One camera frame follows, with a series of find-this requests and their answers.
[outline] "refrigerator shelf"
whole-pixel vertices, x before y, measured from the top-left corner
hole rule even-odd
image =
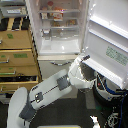
[[[65,9],[63,11],[59,11],[59,10],[39,10],[38,13],[72,13],[72,12],[80,12],[79,9]]]
[[[75,30],[75,29],[79,29],[79,26],[78,25],[73,25],[73,26],[68,26],[68,27],[64,27],[64,26],[62,26],[62,27],[51,27],[51,29],[52,30],[60,30],[60,29],[62,29],[62,30]]]
[[[117,33],[117,34],[119,34],[119,35],[121,35],[121,36],[123,36],[123,37],[125,37],[126,39],[128,39],[128,32],[125,31],[124,29],[114,25],[112,23],[112,21],[108,22],[108,21],[106,21],[104,19],[101,19],[101,18],[95,16],[95,15],[92,16],[90,18],[90,20],[95,22],[95,23],[97,23],[97,24],[99,24],[99,25],[101,25],[101,26],[103,26],[103,27],[105,27],[105,28],[107,28],[107,29],[109,29],[109,30],[111,30],[111,31],[113,31],[113,32],[115,32],[115,33]]]
[[[78,19],[78,17],[76,16],[74,16],[74,17],[66,17],[66,16],[63,16],[63,19],[64,20],[70,20],[70,19],[74,19],[74,20],[76,20],[76,19]],[[54,20],[54,17],[51,17],[51,16],[48,16],[48,19],[42,19],[42,20],[50,20],[50,21],[53,21]]]
[[[51,30],[79,30],[79,25],[76,19],[63,20],[63,21],[42,21],[42,29],[51,29]]]

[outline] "shelf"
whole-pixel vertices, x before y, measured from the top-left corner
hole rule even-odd
[[[128,32],[124,29],[117,27],[111,22],[103,20],[97,16],[92,16],[90,20],[128,39]]]
[[[52,30],[75,30],[75,29],[79,29],[78,25],[73,25],[73,26],[62,26],[62,27],[51,27]]]
[[[65,16],[63,16],[63,19],[64,20],[70,20],[70,19],[73,19],[73,20],[76,20],[76,19],[78,19],[77,17],[65,17]],[[48,19],[42,19],[42,20],[50,20],[50,21],[54,21],[54,17],[51,17],[51,16],[48,16]]]
[[[63,21],[43,21],[42,29],[51,29],[51,30],[79,30],[79,25],[77,20],[74,20],[74,25],[69,24],[70,20]]]
[[[95,36],[101,38],[102,40],[105,40],[105,41],[109,42],[110,44],[113,44],[113,45],[117,46],[118,48],[124,50],[125,52],[128,51],[128,48],[127,48],[127,47],[121,45],[120,43],[118,43],[118,42],[116,42],[116,41],[114,41],[114,40],[112,40],[112,39],[110,39],[110,38],[104,36],[103,34],[97,32],[97,31],[95,31],[95,30],[93,30],[93,29],[89,29],[89,32],[90,32],[91,34],[93,34],[93,35],[95,35]]]
[[[59,11],[59,10],[39,10],[38,13],[74,13],[74,12],[80,12],[79,9],[65,9],[63,11]]]

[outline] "white refrigerator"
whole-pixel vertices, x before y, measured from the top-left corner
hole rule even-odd
[[[39,58],[85,63],[128,89],[128,0],[26,0]]]

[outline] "floor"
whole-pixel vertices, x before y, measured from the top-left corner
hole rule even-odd
[[[0,128],[6,128],[7,110],[8,105],[0,103]],[[101,110],[87,109],[85,94],[79,91],[76,99],[60,99],[40,109],[32,120],[30,128],[44,125],[79,125],[82,128],[93,128],[90,116],[97,116],[103,128],[106,119],[101,114]]]

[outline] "door shelf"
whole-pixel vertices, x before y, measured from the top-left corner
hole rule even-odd
[[[92,16],[90,20],[128,39],[128,32],[120,27],[117,27],[111,21],[108,22],[95,15]]]
[[[113,44],[113,45],[115,45],[115,46],[121,48],[121,49],[124,50],[125,52],[128,51],[128,48],[127,48],[127,47],[121,45],[120,43],[118,43],[118,42],[116,42],[116,41],[114,41],[114,40],[112,40],[112,39],[110,39],[110,38],[108,38],[108,37],[106,37],[106,36],[104,36],[104,35],[101,34],[101,33],[98,33],[97,31],[95,31],[95,30],[93,30],[93,29],[90,29],[89,32],[90,32],[91,34],[93,34],[93,35],[95,35],[95,36],[101,38],[102,40],[105,40],[105,41],[109,42],[110,44]]]

